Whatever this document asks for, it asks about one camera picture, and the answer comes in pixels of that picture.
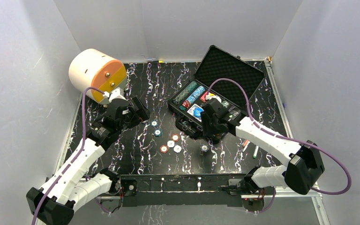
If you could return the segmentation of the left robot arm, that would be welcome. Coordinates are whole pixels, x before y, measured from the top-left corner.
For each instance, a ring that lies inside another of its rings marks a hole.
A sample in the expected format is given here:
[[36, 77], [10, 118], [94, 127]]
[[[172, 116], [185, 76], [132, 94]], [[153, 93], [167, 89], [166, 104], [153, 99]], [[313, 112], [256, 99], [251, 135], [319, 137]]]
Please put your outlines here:
[[85, 127], [78, 147], [62, 167], [40, 188], [26, 194], [33, 220], [46, 225], [67, 225], [76, 211], [101, 194], [121, 192], [121, 176], [108, 168], [80, 184], [93, 162], [115, 143], [120, 134], [150, 118], [139, 97], [130, 101], [122, 97], [108, 104], [104, 114]]

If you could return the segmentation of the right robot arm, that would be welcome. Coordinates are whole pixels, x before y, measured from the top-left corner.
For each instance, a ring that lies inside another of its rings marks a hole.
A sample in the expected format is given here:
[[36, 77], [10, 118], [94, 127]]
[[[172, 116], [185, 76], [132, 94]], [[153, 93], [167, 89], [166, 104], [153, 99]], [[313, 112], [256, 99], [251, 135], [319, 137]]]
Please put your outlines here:
[[251, 120], [244, 111], [238, 108], [229, 110], [217, 99], [202, 105], [201, 118], [205, 136], [230, 133], [250, 141], [280, 162], [279, 166], [254, 167], [234, 185], [239, 191], [258, 194], [266, 187], [283, 187], [306, 195], [325, 171], [321, 154], [313, 142], [289, 141]]

